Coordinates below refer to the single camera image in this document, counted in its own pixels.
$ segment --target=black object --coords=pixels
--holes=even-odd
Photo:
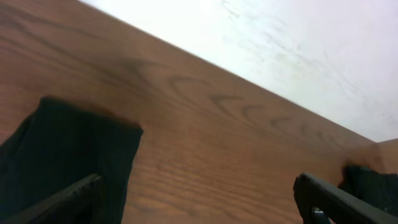
[[[303,173],[294,183],[294,199],[304,224],[393,224],[398,218],[344,192],[335,186]]]
[[[398,217],[397,174],[379,174],[367,167],[346,166],[343,175],[340,189]]]
[[[43,98],[0,147],[0,221],[90,174],[103,178],[101,223],[120,223],[142,129]]]
[[[91,174],[1,223],[99,223],[101,215],[98,208],[103,203],[103,184],[103,179],[98,174]]]

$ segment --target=wooden table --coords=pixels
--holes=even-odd
[[[299,173],[383,170],[372,141],[78,1],[1,0],[1,142],[44,95],[142,124],[123,223],[300,223]]]

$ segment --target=brown wooden surface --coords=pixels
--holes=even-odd
[[[142,124],[123,223],[300,223],[301,172],[333,184],[375,144],[72,0],[0,0],[0,142],[44,95]]]
[[[398,139],[377,144],[387,173],[398,173]]]

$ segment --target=black fabric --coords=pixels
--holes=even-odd
[[[120,223],[142,129],[43,98],[0,147],[0,220],[97,173],[103,223]]]
[[[398,217],[398,176],[379,174],[361,166],[347,166],[343,170],[344,181],[339,188]]]

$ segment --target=dark cloth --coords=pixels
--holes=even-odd
[[[99,174],[103,223],[120,223],[141,135],[140,127],[43,98],[0,147],[0,220]]]
[[[366,203],[398,217],[398,175],[379,174],[361,166],[343,169],[339,188]]]

